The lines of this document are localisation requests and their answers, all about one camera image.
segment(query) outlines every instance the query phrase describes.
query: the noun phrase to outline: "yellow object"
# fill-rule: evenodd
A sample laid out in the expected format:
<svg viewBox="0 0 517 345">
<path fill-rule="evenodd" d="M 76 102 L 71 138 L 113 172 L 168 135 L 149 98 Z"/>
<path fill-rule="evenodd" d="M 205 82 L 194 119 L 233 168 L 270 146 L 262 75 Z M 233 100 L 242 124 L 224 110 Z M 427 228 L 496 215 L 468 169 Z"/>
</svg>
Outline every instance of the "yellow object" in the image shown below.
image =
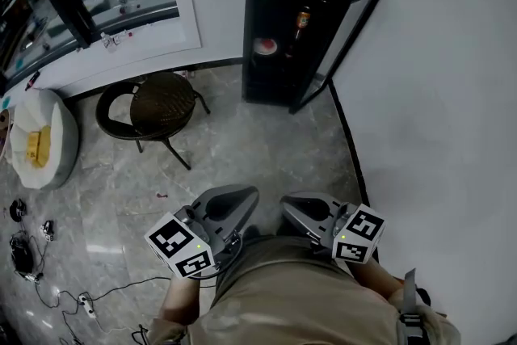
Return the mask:
<svg viewBox="0 0 517 345">
<path fill-rule="evenodd" d="M 38 156 L 35 162 L 36 167 L 45 167 L 48 161 L 48 154 L 50 153 L 50 127 L 45 125 L 41 129 L 40 133 L 40 144 L 38 145 Z"/>
<path fill-rule="evenodd" d="M 27 139 L 27 160 L 35 161 L 38 157 L 38 145 L 40 144 L 40 133 L 29 133 Z"/>
</svg>

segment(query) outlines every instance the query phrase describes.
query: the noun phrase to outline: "mini fridge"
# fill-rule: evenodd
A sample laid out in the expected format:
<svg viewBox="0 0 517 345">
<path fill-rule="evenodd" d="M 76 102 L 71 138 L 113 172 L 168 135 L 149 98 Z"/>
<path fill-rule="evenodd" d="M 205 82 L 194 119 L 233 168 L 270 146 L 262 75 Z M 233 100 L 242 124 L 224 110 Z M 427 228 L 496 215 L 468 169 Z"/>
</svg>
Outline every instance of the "mini fridge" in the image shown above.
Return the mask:
<svg viewBox="0 0 517 345">
<path fill-rule="evenodd" d="M 378 1 L 246 0 L 243 99 L 301 109 L 327 86 Z"/>
</svg>

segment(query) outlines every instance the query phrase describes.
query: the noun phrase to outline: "person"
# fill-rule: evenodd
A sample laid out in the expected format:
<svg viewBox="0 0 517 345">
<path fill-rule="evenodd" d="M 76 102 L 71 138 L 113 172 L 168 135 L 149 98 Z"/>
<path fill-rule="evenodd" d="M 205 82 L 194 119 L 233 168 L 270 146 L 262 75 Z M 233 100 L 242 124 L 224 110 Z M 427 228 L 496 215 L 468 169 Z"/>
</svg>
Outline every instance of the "person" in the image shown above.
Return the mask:
<svg viewBox="0 0 517 345">
<path fill-rule="evenodd" d="M 315 255 L 310 240 L 247 241 L 216 282 L 212 308 L 200 317 L 200 282 L 173 279 L 149 331 L 151 345 L 397 344 L 403 286 L 380 264 L 347 262 L 351 275 Z M 458 344 L 460 334 L 422 301 L 429 344 Z"/>
</svg>

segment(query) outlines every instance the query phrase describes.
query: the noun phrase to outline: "open door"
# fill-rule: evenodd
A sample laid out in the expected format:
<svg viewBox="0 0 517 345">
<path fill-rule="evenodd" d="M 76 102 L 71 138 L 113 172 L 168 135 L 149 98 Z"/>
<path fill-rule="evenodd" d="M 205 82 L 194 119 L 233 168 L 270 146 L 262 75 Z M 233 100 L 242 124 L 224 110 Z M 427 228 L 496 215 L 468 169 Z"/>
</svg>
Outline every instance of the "open door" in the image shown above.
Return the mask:
<svg viewBox="0 0 517 345">
<path fill-rule="evenodd" d="M 304 79 L 300 93 L 295 98 L 289 112 L 298 112 L 316 98 L 328 85 L 341 62 L 348 54 L 364 25 L 372 15 L 379 0 L 347 0 L 343 21 L 316 72 Z"/>
</svg>

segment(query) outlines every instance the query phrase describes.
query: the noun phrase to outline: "chair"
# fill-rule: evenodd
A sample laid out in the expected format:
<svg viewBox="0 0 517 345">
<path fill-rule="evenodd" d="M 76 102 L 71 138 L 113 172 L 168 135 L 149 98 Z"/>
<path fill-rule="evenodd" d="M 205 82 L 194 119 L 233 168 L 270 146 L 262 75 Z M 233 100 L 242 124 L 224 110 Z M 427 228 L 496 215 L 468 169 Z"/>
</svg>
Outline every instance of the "chair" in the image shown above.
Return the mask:
<svg viewBox="0 0 517 345">
<path fill-rule="evenodd" d="M 30 89 L 15 108 L 10 142 L 12 165 L 27 188 L 53 189 L 62 185 L 74 168 L 78 152 L 78 126 L 61 99 L 51 90 Z M 48 161 L 36 167 L 27 160 L 28 134 L 50 126 Z"/>
<path fill-rule="evenodd" d="M 130 107 L 132 124 L 112 120 L 108 115 L 113 101 L 125 94 L 133 95 Z M 206 113 L 210 114 L 201 94 L 194 91 L 185 78 L 173 73 L 155 74 L 142 84 L 118 82 L 109 86 L 97 103 L 95 117 L 106 134 L 136 141 L 140 153 L 143 153 L 140 141 L 160 141 L 190 170 L 191 167 L 172 148 L 169 138 L 187 125 L 198 98 Z"/>
</svg>

